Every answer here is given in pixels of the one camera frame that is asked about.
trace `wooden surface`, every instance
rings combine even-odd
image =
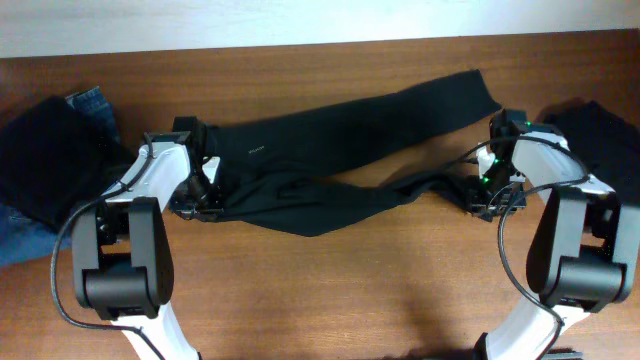
[[[100,85],[135,149],[142,131],[169,130],[177,115],[232,124],[473,68],[497,101],[531,119],[582,98],[640,124],[637,31],[0,60],[0,109],[6,119],[47,94]],[[484,120],[338,178],[375,186],[487,138]],[[508,253],[523,281],[541,211],[532,200],[507,224]],[[373,359],[464,349],[519,298],[500,265],[496,224],[430,194],[316,238],[170,214],[165,225],[176,271],[171,301],[205,359]],[[60,264],[63,301],[73,315],[95,321],[72,295],[69,255]],[[0,269],[0,358],[133,359],[121,334],[61,320],[48,264]],[[637,358],[638,278],[625,303],[570,329],[559,346],[590,359]]]

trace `black cloth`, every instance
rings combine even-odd
[[[207,155],[221,158],[224,213],[303,236],[336,230],[432,190],[466,208],[462,180],[427,171],[380,188],[329,182],[393,152],[496,112],[478,70],[373,98],[232,127],[209,127]]]
[[[640,133],[595,101],[544,119],[625,203],[640,204]]]
[[[99,196],[134,160],[51,97],[0,129],[0,202],[58,229],[77,202]]]

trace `blue jeans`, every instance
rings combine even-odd
[[[67,103],[81,112],[96,128],[106,131],[117,142],[120,134],[113,117],[113,107],[99,87],[69,95]],[[51,254],[57,233],[47,225],[34,221],[15,208],[0,204],[0,267]],[[71,245],[66,234],[61,249]]]

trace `black mounting bracket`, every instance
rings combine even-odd
[[[104,253],[118,236],[129,235],[130,253]],[[158,316],[173,292],[173,262],[156,198],[102,204],[75,223],[72,237],[76,298],[102,320],[123,315]]]
[[[192,174],[174,191],[169,200],[169,209],[183,220],[215,221],[219,214],[224,213],[224,208],[220,186],[211,185],[202,171],[207,126],[195,116],[181,116],[174,119],[171,131],[190,134],[187,148]]]
[[[590,231],[604,242],[582,244]],[[640,208],[615,194],[553,188],[527,256],[529,287],[547,306],[596,313],[631,292],[640,243]]]

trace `black cable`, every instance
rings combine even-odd
[[[77,326],[79,328],[91,329],[91,330],[131,331],[132,333],[138,335],[149,346],[149,348],[151,348],[151,350],[156,354],[156,356],[158,356],[159,359],[164,360],[164,357],[162,356],[160,351],[153,345],[153,343],[151,342],[151,340],[149,340],[147,335],[145,335],[142,332],[142,328],[137,328],[134,326],[91,324],[91,323],[86,323],[86,322],[78,321],[71,318],[71,316],[67,313],[67,311],[62,306],[62,303],[60,302],[60,296],[58,294],[58,281],[56,279],[60,244],[62,244],[62,239],[65,233],[69,230],[71,225],[73,225],[75,220],[80,215],[82,215],[85,211],[91,209],[97,204],[128,191],[131,188],[131,186],[133,186],[138,180],[140,180],[142,175],[144,175],[144,173],[147,171],[147,168],[149,167],[149,165],[151,164],[151,161],[153,160],[153,144],[151,143],[151,139],[149,138],[149,135],[147,135],[146,133],[144,134],[144,140],[147,144],[147,147],[149,148],[149,152],[147,153],[147,159],[145,160],[144,164],[142,164],[142,167],[140,168],[140,170],[131,179],[131,181],[129,181],[126,184],[123,184],[120,182],[120,188],[118,190],[101,195],[97,197],[95,200],[92,200],[89,203],[81,206],[73,214],[71,214],[71,216],[69,216],[69,218],[67,218],[67,220],[62,225],[60,232],[58,232],[56,242],[53,245],[53,254],[51,256],[51,269],[50,269],[51,295],[53,296],[53,303],[55,304],[56,309],[60,313],[60,316],[62,316],[62,318],[69,324],[73,326]]]
[[[502,187],[502,189],[498,190],[495,194],[493,194],[493,197],[491,198],[491,200],[489,200],[489,202],[487,203],[487,210],[489,210],[489,207],[491,207],[491,204],[493,204],[493,200],[495,200],[496,198],[498,198],[498,195],[500,195],[503,191],[505,191],[506,189],[510,189],[511,188],[511,184],[507,184],[505,186]]]
[[[515,198],[511,199],[511,201],[509,202],[507,207],[504,209],[504,211],[502,212],[502,215],[500,216],[500,222],[498,224],[498,251],[500,253],[500,260],[502,262],[502,267],[504,268],[504,271],[507,273],[507,277],[509,277],[509,280],[511,281],[513,286],[515,286],[515,288],[518,289],[518,291],[522,294],[522,296],[524,296],[527,300],[529,300],[535,306],[537,306],[540,309],[542,309],[542,310],[546,311],[547,313],[549,313],[556,321],[556,326],[555,326],[555,330],[554,330],[554,333],[553,333],[553,337],[551,338],[551,341],[549,342],[549,344],[547,344],[547,346],[544,348],[544,350],[542,351],[542,353],[538,357],[538,359],[541,359],[544,355],[546,355],[547,352],[549,352],[549,350],[551,350],[551,348],[553,347],[555,342],[560,337],[560,333],[562,332],[562,328],[564,327],[564,320],[552,308],[546,306],[545,304],[540,302],[540,300],[536,299],[535,296],[531,295],[520,284],[518,279],[516,279],[515,275],[511,271],[511,267],[509,266],[509,261],[507,260],[507,254],[506,254],[506,251],[505,251],[505,248],[504,248],[504,226],[505,226],[506,221],[507,221],[507,216],[509,215],[511,210],[515,207],[515,205],[518,202],[522,201],[522,199],[526,198],[529,195],[537,194],[540,191],[547,190],[547,189],[550,189],[550,188],[555,187],[555,186],[570,186],[570,185],[578,185],[578,184],[582,184],[584,182],[587,182],[587,181],[589,181],[589,169],[587,168],[587,166],[584,164],[584,162],[582,162],[582,160],[577,155],[575,155],[571,151],[563,148],[562,146],[560,146],[559,144],[557,144],[557,143],[555,143],[553,141],[549,141],[549,140],[541,139],[541,138],[536,138],[536,137],[532,137],[532,136],[505,136],[505,137],[493,138],[493,139],[487,140],[487,141],[485,141],[483,143],[480,143],[477,146],[474,146],[471,150],[467,151],[465,154],[463,154],[462,156],[460,156],[456,160],[453,160],[453,161],[450,161],[448,163],[445,163],[441,167],[441,170],[448,169],[449,167],[451,167],[451,166],[453,166],[453,165],[455,165],[457,163],[467,162],[466,160],[467,160],[467,157],[469,155],[471,155],[473,152],[475,152],[476,150],[478,150],[478,149],[480,149],[480,148],[482,148],[484,146],[487,146],[487,145],[490,145],[490,144],[502,143],[502,142],[515,142],[515,141],[519,141],[519,140],[527,140],[527,141],[537,142],[537,143],[541,143],[541,144],[545,144],[545,145],[551,146],[554,150],[557,150],[557,151],[565,154],[566,156],[570,157],[572,160],[574,160],[578,164],[578,166],[580,166],[580,169],[582,170],[582,173],[583,173],[583,176],[581,178],[579,178],[579,179],[567,180],[567,181],[559,181],[559,182],[555,182],[555,183],[544,184],[544,185],[533,187],[533,188],[525,191],[524,193],[518,194],[517,196],[515,196]]]

